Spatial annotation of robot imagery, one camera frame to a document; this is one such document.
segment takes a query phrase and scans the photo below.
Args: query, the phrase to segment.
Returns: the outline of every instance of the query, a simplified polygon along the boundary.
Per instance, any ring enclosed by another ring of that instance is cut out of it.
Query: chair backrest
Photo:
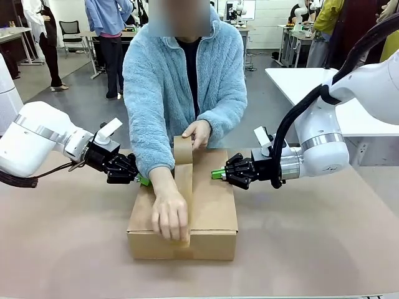
[[[78,34],[80,33],[79,29],[79,21],[74,21],[74,22],[63,22],[59,21],[62,35],[66,34]]]

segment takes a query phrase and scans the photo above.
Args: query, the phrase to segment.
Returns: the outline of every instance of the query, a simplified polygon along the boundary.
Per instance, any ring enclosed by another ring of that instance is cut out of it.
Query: brown box
[[[211,150],[193,156],[193,207],[191,242],[188,248],[155,235],[151,226],[152,187],[142,186],[130,217],[127,237],[135,259],[233,260],[238,233],[233,188],[212,180],[212,170],[227,161],[225,150]]]

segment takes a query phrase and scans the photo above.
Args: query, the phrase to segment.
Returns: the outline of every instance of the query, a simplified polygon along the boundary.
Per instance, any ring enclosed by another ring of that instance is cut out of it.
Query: person in blue fleece jacket
[[[215,147],[247,106],[243,38],[209,2],[201,21],[203,3],[163,0],[172,36],[156,36],[150,18],[123,64],[132,150],[156,195],[153,229],[173,240],[188,235],[186,202],[171,174],[173,137],[192,138],[193,150]]]

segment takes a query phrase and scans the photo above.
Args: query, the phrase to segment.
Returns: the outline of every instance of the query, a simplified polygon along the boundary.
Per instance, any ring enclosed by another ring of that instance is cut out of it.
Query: black chair
[[[63,22],[59,21],[61,31],[62,31],[62,41],[64,42],[64,49],[65,49],[65,59],[68,56],[69,50],[67,47],[67,44],[78,44],[81,43],[83,47],[83,51],[85,52],[86,55],[86,47],[83,42],[83,38],[81,37],[65,37],[65,35],[71,35],[71,34],[80,34],[80,29],[79,29],[79,21],[74,21],[74,22]]]

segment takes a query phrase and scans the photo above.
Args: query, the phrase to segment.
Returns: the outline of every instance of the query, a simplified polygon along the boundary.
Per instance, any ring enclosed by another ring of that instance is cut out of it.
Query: tape roll
[[[177,242],[180,247],[190,246],[191,215],[193,207],[193,149],[191,138],[175,137],[175,183],[178,191],[187,203],[188,211],[188,236],[187,242]]]

